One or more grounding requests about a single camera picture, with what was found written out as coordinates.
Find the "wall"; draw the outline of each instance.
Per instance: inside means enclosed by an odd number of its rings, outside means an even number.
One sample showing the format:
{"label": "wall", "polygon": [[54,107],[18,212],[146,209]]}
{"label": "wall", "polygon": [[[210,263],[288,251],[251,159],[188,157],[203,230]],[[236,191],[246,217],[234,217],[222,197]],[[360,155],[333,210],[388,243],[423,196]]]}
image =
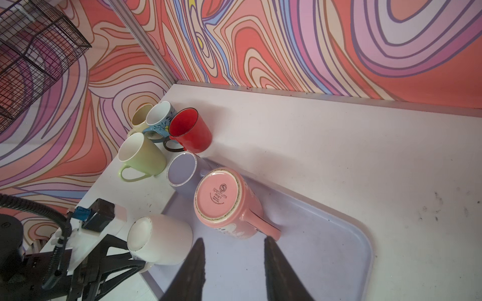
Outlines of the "wall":
{"label": "wall", "polygon": [[[65,213],[117,154],[138,97],[158,102],[168,86],[106,2],[67,0],[57,8],[93,47],[0,135],[0,193]],[[33,214],[0,213],[22,221],[24,246],[56,229]]]}
{"label": "wall", "polygon": [[482,0],[127,0],[179,79],[482,108]]}

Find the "white table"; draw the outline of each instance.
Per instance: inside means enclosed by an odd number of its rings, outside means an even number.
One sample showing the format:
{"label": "white table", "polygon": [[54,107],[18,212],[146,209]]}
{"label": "white table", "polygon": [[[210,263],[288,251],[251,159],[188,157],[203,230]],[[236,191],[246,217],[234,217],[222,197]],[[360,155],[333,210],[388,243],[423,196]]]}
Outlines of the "white table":
{"label": "white table", "polygon": [[[376,255],[367,300],[482,299],[482,118],[178,84],[163,100],[198,109],[214,136],[202,157],[365,231]],[[80,205],[100,197],[126,207],[125,239],[173,190],[165,171],[124,183],[120,166],[116,157]],[[155,299],[140,275],[104,298]]]}

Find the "green mug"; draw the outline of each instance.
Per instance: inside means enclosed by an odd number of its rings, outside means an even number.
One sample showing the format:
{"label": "green mug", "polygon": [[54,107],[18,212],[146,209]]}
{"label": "green mug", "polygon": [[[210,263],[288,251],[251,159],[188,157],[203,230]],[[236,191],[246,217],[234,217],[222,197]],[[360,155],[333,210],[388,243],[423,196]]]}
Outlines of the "green mug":
{"label": "green mug", "polygon": [[[135,182],[160,174],[166,167],[166,157],[161,150],[142,133],[134,133],[122,143],[118,153],[119,161],[124,165],[119,170],[119,178],[125,182]],[[133,168],[145,175],[135,179],[125,179],[122,172]]]}

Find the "lavender tray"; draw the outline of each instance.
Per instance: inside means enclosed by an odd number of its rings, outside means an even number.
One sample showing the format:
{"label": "lavender tray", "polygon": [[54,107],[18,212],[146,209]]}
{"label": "lavender tray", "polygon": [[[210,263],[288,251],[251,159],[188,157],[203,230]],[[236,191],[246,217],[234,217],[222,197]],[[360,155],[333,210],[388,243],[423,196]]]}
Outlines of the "lavender tray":
{"label": "lavender tray", "polygon": [[[207,161],[212,167],[217,163]],[[315,300],[364,300],[373,262],[367,236],[356,226],[316,205],[243,176],[265,216],[281,229],[278,246]],[[163,214],[191,225],[194,241],[204,239],[206,283],[203,300],[267,300],[263,242],[257,233],[238,240],[202,224],[192,200],[175,193]],[[154,265],[143,273],[153,292],[166,291],[180,265]]]}

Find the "black wire mesh basket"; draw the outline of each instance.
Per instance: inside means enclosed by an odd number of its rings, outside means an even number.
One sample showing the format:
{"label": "black wire mesh basket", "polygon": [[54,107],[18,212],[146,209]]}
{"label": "black wire mesh basket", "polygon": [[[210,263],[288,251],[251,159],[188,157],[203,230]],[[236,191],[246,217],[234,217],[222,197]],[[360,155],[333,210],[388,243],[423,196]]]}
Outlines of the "black wire mesh basket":
{"label": "black wire mesh basket", "polygon": [[0,133],[91,45],[44,0],[19,0],[0,13]]}

